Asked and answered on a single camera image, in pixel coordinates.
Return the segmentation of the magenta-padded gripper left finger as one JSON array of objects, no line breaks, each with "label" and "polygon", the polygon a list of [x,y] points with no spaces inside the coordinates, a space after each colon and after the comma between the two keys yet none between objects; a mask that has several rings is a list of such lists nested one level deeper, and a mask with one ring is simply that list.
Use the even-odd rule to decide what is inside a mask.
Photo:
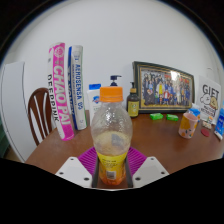
[{"label": "magenta-padded gripper left finger", "polygon": [[96,188],[98,183],[98,157],[94,147],[78,157],[69,157],[56,176],[84,188]]}]

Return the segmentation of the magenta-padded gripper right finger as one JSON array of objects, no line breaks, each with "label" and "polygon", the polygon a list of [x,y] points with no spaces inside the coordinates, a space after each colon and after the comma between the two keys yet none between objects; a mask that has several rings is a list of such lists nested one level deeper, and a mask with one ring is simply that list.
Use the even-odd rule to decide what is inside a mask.
[{"label": "magenta-padded gripper right finger", "polygon": [[129,188],[140,188],[168,175],[156,157],[146,157],[134,148],[127,153],[125,168]]}]

